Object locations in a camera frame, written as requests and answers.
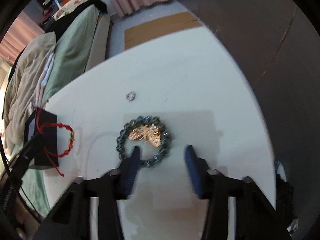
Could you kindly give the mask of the pink curtain left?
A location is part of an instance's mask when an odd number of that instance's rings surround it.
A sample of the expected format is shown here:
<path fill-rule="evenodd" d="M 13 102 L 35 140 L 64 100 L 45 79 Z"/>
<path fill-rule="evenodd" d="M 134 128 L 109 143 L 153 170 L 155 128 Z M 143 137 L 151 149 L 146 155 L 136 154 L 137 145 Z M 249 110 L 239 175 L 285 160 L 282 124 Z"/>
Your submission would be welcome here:
<path fill-rule="evenodd" d="M 44 30 L 25 12 L 21 12 L 1 41 L 1 59 L 13 64 L 20 52 L 42 34 Z"/>

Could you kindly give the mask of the black jewelry box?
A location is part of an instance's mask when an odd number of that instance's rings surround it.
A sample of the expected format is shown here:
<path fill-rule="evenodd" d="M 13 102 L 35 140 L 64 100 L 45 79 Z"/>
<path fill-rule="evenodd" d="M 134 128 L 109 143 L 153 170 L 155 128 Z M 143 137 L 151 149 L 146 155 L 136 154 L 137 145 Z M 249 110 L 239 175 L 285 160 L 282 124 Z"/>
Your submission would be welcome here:
<path fill-rule="evenodd" d="M 39 128 L 46 123 L 57 122 L 57 116 L 40 108 L 36 108 L 24 127 L 24 145 L 31 142 L 31 156 L 33 159 L 29 164 L 29 168 L 34 170 L 46 170 L 59 167 L 58 157 L 54 157 L 45 152 L 57 154 L 57 128 L 44 127 L 42 131 Z"/>

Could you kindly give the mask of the beige duvet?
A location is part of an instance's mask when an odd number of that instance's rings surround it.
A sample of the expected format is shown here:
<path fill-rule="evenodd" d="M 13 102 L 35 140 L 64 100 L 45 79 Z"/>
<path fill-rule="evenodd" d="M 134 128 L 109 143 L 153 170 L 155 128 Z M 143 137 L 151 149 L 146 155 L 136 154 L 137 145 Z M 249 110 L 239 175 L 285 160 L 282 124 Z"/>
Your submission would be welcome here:
<path fill-rule="evenodd" d="M 32 40 L 17 61 L 4 97 L 3 146 L 9 152 L 23 142 L 25 122 L 30 116 L 28 107 L 35 99 L 36 85 L 55 46 L 55 33 L 45 33 Z"/>

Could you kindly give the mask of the white pink folded cloth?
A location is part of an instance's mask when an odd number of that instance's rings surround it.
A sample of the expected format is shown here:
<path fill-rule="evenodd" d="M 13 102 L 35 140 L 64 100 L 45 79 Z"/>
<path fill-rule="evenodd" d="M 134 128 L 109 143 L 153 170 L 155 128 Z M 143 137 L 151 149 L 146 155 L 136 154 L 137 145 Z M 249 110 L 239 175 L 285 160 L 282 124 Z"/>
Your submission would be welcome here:
<path fill-rule="evenodd" d="M 44 90 L 44 87 L 47 84 L 47 81 L 49 79 L 50 73 L 52 71 L 54 59 L 55 59 L 55 54 L 51 53 L 49 55 L 49 57 L 48 57 L 48 60 L 47 60 L 47 62 L 45 64 L 45 66 L 44 66 L 43 72 L 41 73 L 41 75 L 40 75 L 40 77 L 38 79 L 38 82 L 37 82 L 37 85 L 36 85 L 36 88 L 35 88 L 35 98 L 28 105 L 28 111 L 29 111 L 30 114 L 42 102 L 43 90 Z"/>

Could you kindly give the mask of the black garment on bed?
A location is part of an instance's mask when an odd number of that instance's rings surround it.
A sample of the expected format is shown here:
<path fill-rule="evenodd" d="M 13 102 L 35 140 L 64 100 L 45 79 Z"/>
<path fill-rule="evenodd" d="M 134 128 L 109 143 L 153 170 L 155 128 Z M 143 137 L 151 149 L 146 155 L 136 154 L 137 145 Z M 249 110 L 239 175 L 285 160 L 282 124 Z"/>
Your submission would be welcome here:
<path fill-rule="evenodd" d="M 76 7 L 71 13 L 63 16 L 57 21 L 53 22 L 45 31 L 46 33 L 54 32 L 56 40 L 58 41 L 61 36 L 65 33 L 68 27 L 73 21 L 88 7 L 95 6 L 100 12 L 107 14 L 107 5 L 101 0 L 89 0 Z"/>

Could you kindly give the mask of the brown cardboard floor sheet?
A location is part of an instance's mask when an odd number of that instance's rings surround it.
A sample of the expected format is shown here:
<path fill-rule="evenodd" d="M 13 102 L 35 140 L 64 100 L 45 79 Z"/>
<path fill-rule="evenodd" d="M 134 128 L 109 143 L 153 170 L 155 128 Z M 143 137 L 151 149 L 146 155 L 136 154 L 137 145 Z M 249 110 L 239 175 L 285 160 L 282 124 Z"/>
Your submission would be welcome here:
<path fill-rule="evenodd" d="M 150 40 L 182 31 L 200 27 L 202 24 L 189 12 L 158 18 L 125 30 L 125 50 Z"/>

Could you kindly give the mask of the gold butterfly brooch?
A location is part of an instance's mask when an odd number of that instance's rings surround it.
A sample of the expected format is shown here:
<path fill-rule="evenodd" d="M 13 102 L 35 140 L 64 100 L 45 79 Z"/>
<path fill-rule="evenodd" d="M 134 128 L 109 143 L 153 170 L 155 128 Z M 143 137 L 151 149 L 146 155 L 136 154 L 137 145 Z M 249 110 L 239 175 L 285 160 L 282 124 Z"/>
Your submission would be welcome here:
<path fill-rule="evenodd" d="M 129 140 L 149 142 L 153 147 L 159 147 L 161 145 L 161 132 L 153 125 L 139 126 L 133 129 L 128 138 Z"/>

